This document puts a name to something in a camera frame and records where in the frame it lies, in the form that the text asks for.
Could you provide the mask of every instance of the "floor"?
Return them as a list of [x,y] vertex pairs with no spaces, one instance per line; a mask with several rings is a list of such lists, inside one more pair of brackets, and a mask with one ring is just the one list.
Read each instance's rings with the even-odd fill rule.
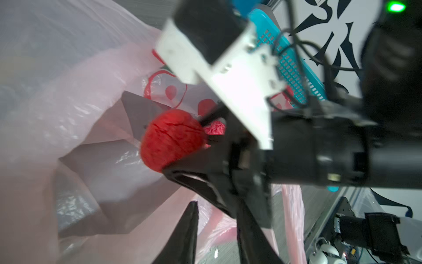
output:
[[[179,0],[114,0],[143,22],[162,29],[164,22],[176,7]],[[331,193],[325,188],[314,186],[302,186],[303,202],[305,205],[305,236],[314,227],[317,220],[327,212],[336,198],[337,193]],[[279,246],[281,259],[288,263],[287,242],[284,234],[284,211],[281,195],[273,198],[273,221],[274,232]],[[218,257],[214,258],[215,250],[218,249]],[[238,248],[236,242],[220,245],[212,248],[210,253],[200,262],[211,263],[239,263]]]
[[146,24],[162,29],[179,0],[114,0]]

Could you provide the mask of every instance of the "blue plastic crate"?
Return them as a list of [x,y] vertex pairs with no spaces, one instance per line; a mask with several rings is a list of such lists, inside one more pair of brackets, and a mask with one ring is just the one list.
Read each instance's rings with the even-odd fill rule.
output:
[[[274,24],[274,22],[267,16],[267,14],[260,9],[254,9],[249,14],[249,19],[254,22],[257,27],[257,46],[263,45],[264,43],[273,45],[275,39],[280,33],[280,30]],[[287,38],[282,36],[279,40],[279,46],[277,47],[277,50],[281,51],[283,48],[289,45],[290,42],[287,40]],[[281,59],[279,70],[284,80],[287,81],[289,86],[292,88],[296,100],[298,100],[300,103],[306,103],[305,91],[302,88],[300,76],[296,65],[295,52],[293,51],[293,49],[288,49],[280,58]],[[302,59],[302,63],[306,75],[306,81],[308,82],[312,93],[319,100],[326,99],[324,85],[315,75],[315,73],[310,69],[310,67],[306,64],[304,59]]]

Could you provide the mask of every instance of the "cable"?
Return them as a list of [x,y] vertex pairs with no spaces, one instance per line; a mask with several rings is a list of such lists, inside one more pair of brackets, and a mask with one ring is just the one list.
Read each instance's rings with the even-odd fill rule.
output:
[[289,94],[286,90],[284,90],[284,91],[283,91],[283,94],[284,94],[285,96],[287,96],[287,97],[289,98],[289,100],[290,100],[292,103],[294,103],[297,107],[302,108],[302,109],[306,107],[306,105],[305,105],[305,104],[300,103],[298,100],[296,100],[296,98],[294,98],[294,96],[292,96],[291,94]]
[[378,261],[376,261],[376,259],[372,256],[372,254],[369,252],[369,250],[368,249],[366,249],[366,251],[368,252],[368,254],[371,256],[371,258],[376,262],[376,263],[379,263]]
[[[293,28],[295,26],[295,13],[293,11],[293,3],[292,3],[292,0],[286,0],[286,3],[287,3],[287,11],[289,13],[289,26],[290,28]],[[299,73],[300,79],[302,80],[302,87],[305,90],[306,104],[304,106],[308,106],[311,89],[309,88],[309,85],[305,80],[305,71],[303,70],[303,64],[298,52],[298,43],[297,43],[298,39],[294,31],[292,31],[292,36],[293,36],[293,49],[296,55],[296,64],[298,65],[298,73]]]
[[289,112],[289,111],[285,111],[285,110],[283,110],[283,109],[278,108],[277,106],[275,106],[275,105],[273,104],[273,102],[271,101],[271,97],[270,97],[270,96],[268,96],[265,100],[267,101],[267,103],[268,103],[268,104],[269,104],[272,108],[274,108],[274,109],[275,109],[276,111],[278,111],[278,112],[284,113],[284,114],[286,114],[286,115],[288,115],[288,116],[291,116],[291,117],[302,117],[302,115],[301,115],[301,114],[294,113],[294,112]]
[[324,240],[324,242],[325,242],[326,244],[328,244],[328,242],[327,242],[327,240],[325,239],[325,237],[318,237],[318,238],[315,240],[315,252],[317,252],[317,251],[318,251],[317,245],[318,245],[318,242],[319,242],[320,240]]
[[271,53],[273,56],[277,56],[277,49],[279,47],[279,42],[282,35],[283,35],[283,31],[280,31],[280,33],[277,35],[276,39],[273,42],[273,48],[271,49]]
[[361,248],[360,250],[360,256],[356,263],[360,263],[360,259],[362,258],[362,253],[363,253],[363,248]]
[[[292,34],[292,32],[294,32],[293,30],[290,30],[290,29],[283,29],[281,32],[280,32],[280,34],[279,34],[279,36],[277,36],[277,38],[278,39],[280,39],[281,38],[281,36],[280,35],[282,35],[283,34],[283,32],[287,32],[287,33],[290,33],[290,34]],[[314,61],[314,62],[316,62],[316,63],[319,63],[319,64],[323,64],[323,62],[322,61],[320,61],[319,59],[317,59],[314,55],[312,55],[304,46],[303,46],[303,41],[301,41],[298,37],[297,37],[297,35],[295,35],[296,36],[296,39],[298,40],[298,42],[299,42],[299,46],[301,47],[301,49],[305,52],[305,54],[306,55],[308,55],[308,57],[309,57],[309,59],[310,60],[312,60],[312,61]],[[335,70],[340,70],[340,71],[362,71],[363,69],[361,69],[361,68],[345,68],[345,67],[339,67],[339,66],[336,66],[336,65],[330,65],[329,66],[330,68],[332,68],[332,69],[335,69]]]
[[[299,41],[299,47],[301,47],[302,49],[305,48],[304,47],[304,44],[313,47],[317,51],[319,51],[321,49],[317,44],[315,44],[313,42],[310,42],[310,41]],[[288,49],[292,48],[293,45],[294,44],[290,44],[287,47],[283,48],[279,52],[279,57],[281,55],[283,55]],[[334,78],[332,77],[332,73],[330,71],[330,65],[328,63],[328,58],[327,58],[326,54],[324,54],[324,60],[322,61],[322,66],[323,66],[323,71],[324,71],[325,91],[326,91],[327,95],[329,95],[331,97],[329,99],[334,99],[335,100],[335,99],[338,98],[338,93],[337,93],[337,90],[335,90],[335,88],[333,87]]]

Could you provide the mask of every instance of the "pink plastic bag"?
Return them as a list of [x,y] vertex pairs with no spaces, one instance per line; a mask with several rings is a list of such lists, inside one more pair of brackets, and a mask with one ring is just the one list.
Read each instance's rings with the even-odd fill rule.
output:
[[305,207],[302,190],[299,185],[283,184],[284,220],[289,259],[293,264],[306,264],[303,228],[305,224]]
[[[159,31],[111,0],[2,5],[2,262],[151,263],[195,193],[144,166],[144,126],[170,107],[203,115],[218,98],[152,77]],[[204,207],[198,256],[235,239],[233,219]]]

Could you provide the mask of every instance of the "white plastic bag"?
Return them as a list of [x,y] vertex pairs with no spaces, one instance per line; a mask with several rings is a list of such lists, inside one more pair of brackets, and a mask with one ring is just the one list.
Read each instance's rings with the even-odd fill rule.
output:
[[111,0],[0,4],[0,256],[59,257],[52,175],[136,76],[159,31]]
[[366,212],[385,212],[375,199],[371,188],[359,188],[355,197],[350,203],[356,217],[364,218]]
[[218,103],[218,97],[205,84],[181,83],[168,69],[160,69],[148,76],[138,77],[126,88],[171,108],[203,116]]

